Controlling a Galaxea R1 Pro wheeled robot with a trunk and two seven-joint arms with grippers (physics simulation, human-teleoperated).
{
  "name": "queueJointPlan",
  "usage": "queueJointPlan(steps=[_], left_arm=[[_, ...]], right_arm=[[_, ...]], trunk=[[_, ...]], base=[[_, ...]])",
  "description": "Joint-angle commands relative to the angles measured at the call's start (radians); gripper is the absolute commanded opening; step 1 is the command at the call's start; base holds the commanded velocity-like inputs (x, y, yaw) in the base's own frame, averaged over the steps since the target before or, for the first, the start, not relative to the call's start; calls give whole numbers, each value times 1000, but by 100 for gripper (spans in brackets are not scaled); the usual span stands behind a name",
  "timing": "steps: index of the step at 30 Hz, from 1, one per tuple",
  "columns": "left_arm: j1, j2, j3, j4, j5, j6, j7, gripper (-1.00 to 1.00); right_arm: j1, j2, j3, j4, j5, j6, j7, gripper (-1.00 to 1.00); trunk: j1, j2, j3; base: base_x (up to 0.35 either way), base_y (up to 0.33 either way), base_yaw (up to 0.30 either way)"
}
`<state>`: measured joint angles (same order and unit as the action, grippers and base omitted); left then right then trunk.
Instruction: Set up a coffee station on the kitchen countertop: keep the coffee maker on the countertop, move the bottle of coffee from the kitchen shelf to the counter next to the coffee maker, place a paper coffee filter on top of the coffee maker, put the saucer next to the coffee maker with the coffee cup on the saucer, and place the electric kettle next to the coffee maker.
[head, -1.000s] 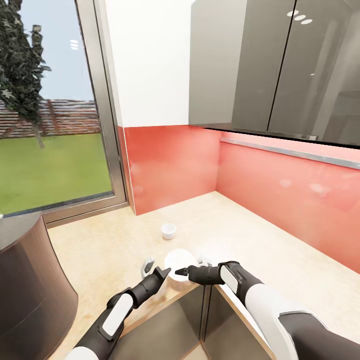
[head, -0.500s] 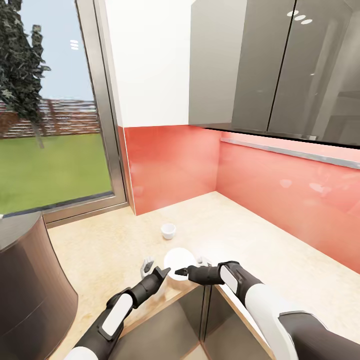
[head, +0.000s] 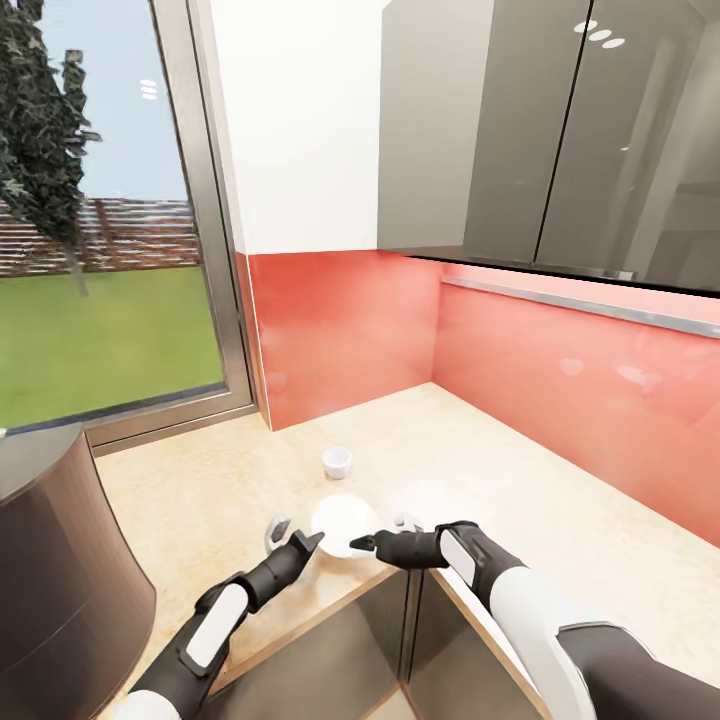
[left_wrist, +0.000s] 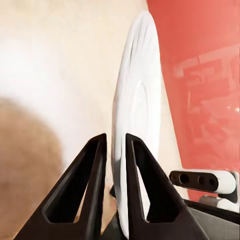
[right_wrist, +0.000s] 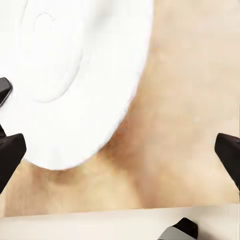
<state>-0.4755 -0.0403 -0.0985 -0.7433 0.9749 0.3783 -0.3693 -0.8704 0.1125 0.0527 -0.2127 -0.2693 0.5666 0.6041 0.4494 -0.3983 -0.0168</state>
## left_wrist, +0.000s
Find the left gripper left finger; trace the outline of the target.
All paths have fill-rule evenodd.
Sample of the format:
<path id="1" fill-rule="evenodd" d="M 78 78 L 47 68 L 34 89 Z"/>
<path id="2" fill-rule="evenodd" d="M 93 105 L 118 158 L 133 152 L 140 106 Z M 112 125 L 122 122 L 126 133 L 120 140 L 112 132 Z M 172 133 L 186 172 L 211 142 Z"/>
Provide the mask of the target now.
<path id="1" fill-rule="evenodd" d="M 87 142 L 14 240 L 101 240 L 106 164 L 102 133 Z"/>

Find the saucer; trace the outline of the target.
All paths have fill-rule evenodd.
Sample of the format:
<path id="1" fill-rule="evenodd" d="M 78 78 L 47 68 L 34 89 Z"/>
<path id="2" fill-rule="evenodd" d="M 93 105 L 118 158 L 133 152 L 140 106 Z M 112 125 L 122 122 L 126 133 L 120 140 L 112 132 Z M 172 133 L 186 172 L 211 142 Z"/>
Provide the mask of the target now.
<path id="1" fill-rule="evenodd" d="M 146 9 L 135 16 L 120 62 L 111 121 L 111 170 L 123 235 L 129 239 L 126 134 L 141 138 L 158 160 L 161 124 L 161 64 L 158 35 Z M 139 167 L 138 179 L 145 220 L 150 200 Z"/>

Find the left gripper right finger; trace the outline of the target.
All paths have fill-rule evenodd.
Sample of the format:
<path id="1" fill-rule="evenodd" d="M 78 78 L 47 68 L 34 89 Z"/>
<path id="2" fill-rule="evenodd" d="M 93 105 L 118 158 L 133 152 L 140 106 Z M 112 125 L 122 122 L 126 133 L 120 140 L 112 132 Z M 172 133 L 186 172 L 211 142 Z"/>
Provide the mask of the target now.
<path id="1" fill-rule="evenodd" d="M 129 240 L 210 240 L 144 141 L 125 135 Z M 156 223 L 145 220 L 139 168 Z"/>

